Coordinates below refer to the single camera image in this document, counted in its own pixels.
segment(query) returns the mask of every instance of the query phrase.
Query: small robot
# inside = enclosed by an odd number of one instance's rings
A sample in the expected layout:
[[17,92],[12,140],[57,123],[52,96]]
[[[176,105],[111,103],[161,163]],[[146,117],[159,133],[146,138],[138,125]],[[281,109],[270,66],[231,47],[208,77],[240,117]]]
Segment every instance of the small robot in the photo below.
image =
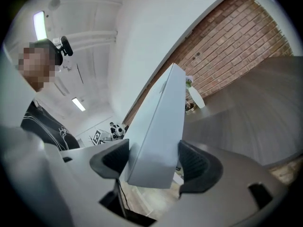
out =
[[110,122],[110,132],[113,140],[123,139],[125,131],[118,125]]

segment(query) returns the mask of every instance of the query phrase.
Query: red brick wall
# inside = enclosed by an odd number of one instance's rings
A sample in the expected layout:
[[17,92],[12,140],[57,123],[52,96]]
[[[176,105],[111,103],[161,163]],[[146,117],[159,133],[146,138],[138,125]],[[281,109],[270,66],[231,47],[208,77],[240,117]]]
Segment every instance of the red brick wall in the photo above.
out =
[[[225,0],[173,52],[132,108],[135,116],[150,88],[174,62],[194,77],[203,98],[215,93],[270,56],[292,55],[272,17],[255,0]],[[187,100],[192,101],[189,93]]]

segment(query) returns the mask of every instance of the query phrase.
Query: gray tabletop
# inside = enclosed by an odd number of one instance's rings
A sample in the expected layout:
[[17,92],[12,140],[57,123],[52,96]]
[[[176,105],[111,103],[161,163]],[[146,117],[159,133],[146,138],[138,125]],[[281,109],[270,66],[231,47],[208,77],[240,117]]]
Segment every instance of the gray tabletop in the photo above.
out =
[[300,155],[303,57],[264,60],[185,116],[183,139],[240,153],[264,166]]

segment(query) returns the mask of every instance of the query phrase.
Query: wooden floor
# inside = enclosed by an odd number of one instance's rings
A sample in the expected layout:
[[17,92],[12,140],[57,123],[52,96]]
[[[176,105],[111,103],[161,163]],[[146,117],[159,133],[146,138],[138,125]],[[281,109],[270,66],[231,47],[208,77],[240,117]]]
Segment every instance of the wooden floor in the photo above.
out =
[[[121,187],[131,211],[155,220],[159,220],[179,199],[180,185],[174,181],[170,189],[136,187],[126,182],[121,182]],[[128,209],[123,194],[122,199],[124,207]]]

